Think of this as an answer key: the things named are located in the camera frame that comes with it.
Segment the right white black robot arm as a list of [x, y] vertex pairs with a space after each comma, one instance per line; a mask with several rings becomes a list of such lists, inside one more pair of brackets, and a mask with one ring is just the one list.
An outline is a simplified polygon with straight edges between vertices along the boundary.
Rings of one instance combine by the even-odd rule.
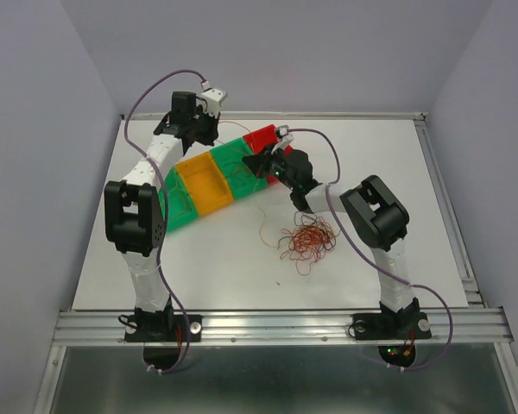
[[243, 157], [243, 163], [258, 178], [269, 175], [284, 184], [298, 211], [347, 214], [360, 241], [370, 248], [380, 283], [380, 311], [353, 314], [350, 336], [358, 341], [432, 337], [407, 276], [404, 238], [409, 214], [379, 177], [371, 175], [355, 188], [339, 190], [313, 177], [313, 165], [305, 152], [286, 154], [273, 145]]

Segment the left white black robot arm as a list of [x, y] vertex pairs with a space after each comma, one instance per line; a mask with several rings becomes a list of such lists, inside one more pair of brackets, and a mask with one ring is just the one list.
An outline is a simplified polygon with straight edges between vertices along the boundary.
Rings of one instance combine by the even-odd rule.
[[153, 131], [148, 149], [121, 180], [104, 188], [104, 225], [122, 255], [135, 289], [131, 316], [122, 316], [128, 342], [166, 342], [181, 336], [172, 294], [160, 275], [158, 252], [167, 231], [165, 179], [193, 143], [213, 145], [226, 92], [209, 85], [201, 94], [176, 91], [171, 110]]

